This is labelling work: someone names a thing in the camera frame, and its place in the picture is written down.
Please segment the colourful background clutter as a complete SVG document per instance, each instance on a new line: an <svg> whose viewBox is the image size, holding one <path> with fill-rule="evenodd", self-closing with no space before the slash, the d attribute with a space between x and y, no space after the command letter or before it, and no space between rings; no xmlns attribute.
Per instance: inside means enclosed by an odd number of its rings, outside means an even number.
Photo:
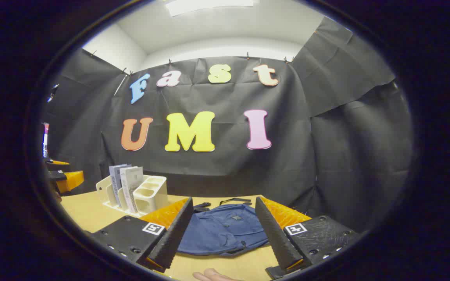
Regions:
<svg viewBox="0 0 450 281"><path fill-rule="evenodd" d="M48 152L49 123L43 122L42 124L43 124L43 142L42 142L43 158L49 159L49 152Z"/></svg>

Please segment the black backdrop cloth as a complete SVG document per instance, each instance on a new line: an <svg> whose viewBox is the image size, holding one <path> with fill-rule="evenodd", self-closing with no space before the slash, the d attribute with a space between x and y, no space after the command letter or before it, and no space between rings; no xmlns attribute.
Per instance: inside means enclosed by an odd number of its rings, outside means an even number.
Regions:
<svg viewBox="0 0 450 281"><path fill-rule="evenodd" d="M323 18L293 62L208 57L125 77L79 50L43 112L52 159L95 190L113 164L164 176L178 196L262 194L355 231L374 225L411 166L411 113L395 75Z"/></svg>

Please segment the white plastic bookshelf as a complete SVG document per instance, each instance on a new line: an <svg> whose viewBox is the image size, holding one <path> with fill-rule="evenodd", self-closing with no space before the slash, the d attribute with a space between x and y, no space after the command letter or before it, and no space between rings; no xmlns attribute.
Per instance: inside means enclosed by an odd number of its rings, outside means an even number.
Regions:
<svg viewBox="0 0 450 281"><path fill-rule="evenodd" d="M117 202L112 186L110 176L96 183L95 187L100 202L104 206L123 212L126 215L139 218L170 204L168 201L166 178L163 176L143 176L143 183L134 190L134 195L132 196L136 203L137 212L130 211L122 188L119 188L117 191L120 203Z"/></svg>

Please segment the ceiling light panel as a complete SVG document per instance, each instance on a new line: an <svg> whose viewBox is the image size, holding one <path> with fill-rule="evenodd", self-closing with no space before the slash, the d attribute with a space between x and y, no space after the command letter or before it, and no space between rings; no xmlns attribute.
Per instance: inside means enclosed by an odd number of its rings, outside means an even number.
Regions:
<svg viewBox="0 0 450 281"><path fill-rule="evenodd" d="M255 0L174 0L165 4L170 16L218 7L253 7Z"/></svg>

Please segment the blue schoolbag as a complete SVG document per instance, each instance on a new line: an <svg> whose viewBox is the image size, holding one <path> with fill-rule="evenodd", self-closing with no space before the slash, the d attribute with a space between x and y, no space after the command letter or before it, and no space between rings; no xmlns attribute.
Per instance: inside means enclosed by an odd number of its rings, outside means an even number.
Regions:
<svg viewBox="0 0 450 281"><path fill-rule="evenodd" d="M250 199L234 197L210 209L205 202L193 215L177 252L193 256L237 256L268 244Z"/></svg>

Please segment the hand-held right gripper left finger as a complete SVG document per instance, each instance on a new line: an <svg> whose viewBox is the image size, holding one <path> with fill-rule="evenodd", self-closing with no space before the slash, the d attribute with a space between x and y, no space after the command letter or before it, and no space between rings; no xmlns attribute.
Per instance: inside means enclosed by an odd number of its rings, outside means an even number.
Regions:
<svg viewBox="0 0 450 281"><path fill-rule="evenodd" d="M140 218L125 215L89 235L111 252L150 270L170 268L194 212L192 197Z"/></svg>

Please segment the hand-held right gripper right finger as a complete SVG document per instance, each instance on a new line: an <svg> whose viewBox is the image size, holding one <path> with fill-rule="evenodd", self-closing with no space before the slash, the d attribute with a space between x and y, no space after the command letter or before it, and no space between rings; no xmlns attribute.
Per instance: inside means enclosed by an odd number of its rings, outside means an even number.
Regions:
<svg viewBox="0 0 450 281"><path fill-rule="evenodd" d="M256 198L255 213L277 260L279 276L315 266L360 236L328 215L312 218L263 196Z"/></svg>

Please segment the lavender book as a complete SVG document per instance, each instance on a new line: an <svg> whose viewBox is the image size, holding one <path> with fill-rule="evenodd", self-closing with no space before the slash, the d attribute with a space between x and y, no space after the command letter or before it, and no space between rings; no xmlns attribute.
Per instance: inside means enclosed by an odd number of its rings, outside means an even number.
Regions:
<svg viewBox="0 0 450 281"><path fill-rule="evenodd" d="M119 188L122 188L122 185L120 183L120 169L126 168L126 167L132 167L131 164L118 164L118 165L111 165L109 166L109 174L111 176L111 186L114 192L114 197L116 199L117 205L121 207L120 198L118 195Z"/></svg>

